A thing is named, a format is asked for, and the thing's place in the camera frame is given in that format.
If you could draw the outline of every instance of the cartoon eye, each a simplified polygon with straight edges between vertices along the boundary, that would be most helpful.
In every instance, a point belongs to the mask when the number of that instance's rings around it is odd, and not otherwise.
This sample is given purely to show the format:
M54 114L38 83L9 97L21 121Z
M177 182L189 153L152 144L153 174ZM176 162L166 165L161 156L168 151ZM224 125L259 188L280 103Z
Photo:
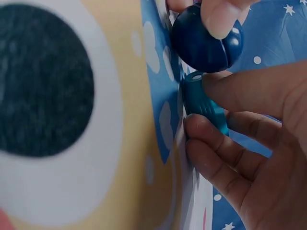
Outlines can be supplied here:
M0 5L0 206L61 226L93 212L112 182L121 88L103 31L80 1L26 2Z

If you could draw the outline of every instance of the dark gray felt circle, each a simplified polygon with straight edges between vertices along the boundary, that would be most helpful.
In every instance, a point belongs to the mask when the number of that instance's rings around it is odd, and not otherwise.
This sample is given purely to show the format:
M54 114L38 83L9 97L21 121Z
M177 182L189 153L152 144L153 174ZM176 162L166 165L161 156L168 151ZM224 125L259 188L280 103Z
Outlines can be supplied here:
M61 153L84 132L93 104L91 63L74 31L40 8L0 7L0 150Z

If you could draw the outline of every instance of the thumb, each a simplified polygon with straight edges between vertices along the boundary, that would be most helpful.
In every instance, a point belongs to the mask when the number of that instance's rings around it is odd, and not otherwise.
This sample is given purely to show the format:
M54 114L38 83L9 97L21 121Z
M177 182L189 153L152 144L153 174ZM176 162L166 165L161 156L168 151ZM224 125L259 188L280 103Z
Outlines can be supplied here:
M236 20L241 24L247 17L251 4L259 0L203 0L201 19L209 33L224 39L232 29Z

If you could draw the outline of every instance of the plastic toy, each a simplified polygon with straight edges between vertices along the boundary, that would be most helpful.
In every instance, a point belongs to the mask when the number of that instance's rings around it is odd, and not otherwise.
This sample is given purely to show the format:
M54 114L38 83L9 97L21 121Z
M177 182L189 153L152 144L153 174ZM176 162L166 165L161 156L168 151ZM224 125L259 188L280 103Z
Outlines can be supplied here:
M228 135L224 110L205 95L201 79L204 73L223 71L238 60L244 43L240 22L236 21L225 39L215 39L201 21L201 3L196 3L176 18L171 31L171 42L180 58L198 70L183 81L187 114L204 115L222 133Z
M203 73L196 71L183 81L183 98L187 114L201 114L208 118L222 133L229 135L224 109L203 92Z
M189 66L214 73L230 68L238 60L244 39L238 20L225 39L212 37L201 21L201 4L196 3L176 18L171 42L180 58Z

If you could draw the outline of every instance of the white circle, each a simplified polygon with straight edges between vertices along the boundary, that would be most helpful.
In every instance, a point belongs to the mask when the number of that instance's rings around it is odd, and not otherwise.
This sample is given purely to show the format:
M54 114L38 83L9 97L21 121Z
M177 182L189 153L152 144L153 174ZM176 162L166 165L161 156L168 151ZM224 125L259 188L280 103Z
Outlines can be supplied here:
M192 80L196 81L202 78L202 75L197 75L192 78Z
M155 49L156 40L154 28L151 22L146 21L143 26L144 35L144 50L146 56L146 63L154 73L160 72L160 60Z
M214 200L215 201L219 201L219 200L221 200L222 199L222 196L220 195L220 194L216 194L215 196L214 196Z
M136 31L131 32L131 44L135 55L140 57L142 55L141 38Z
M259 56L254 57L254 63L259 65L261 63L261 58Z
M147 184L152 185L154 183L154 163L150 156L146 156L146 180Z
M174 143L174 135L171 126L171 109L168 101L165 101L162 106L159 115L159 125L165 146L168 150L171 150Z
M166 71L168 73L168 77L170 78L171 81L174 81L174 73L171 65L171 50L169 49L168 46L165 46L163 53L163 61L165 64Z
M94 74L92 116L74 145L43 159L0 152L0 207L27 223L58 227L90 215L109 190L122 142L121 88L107 39L81 1L22 2L48 9L65 21L83 43Z

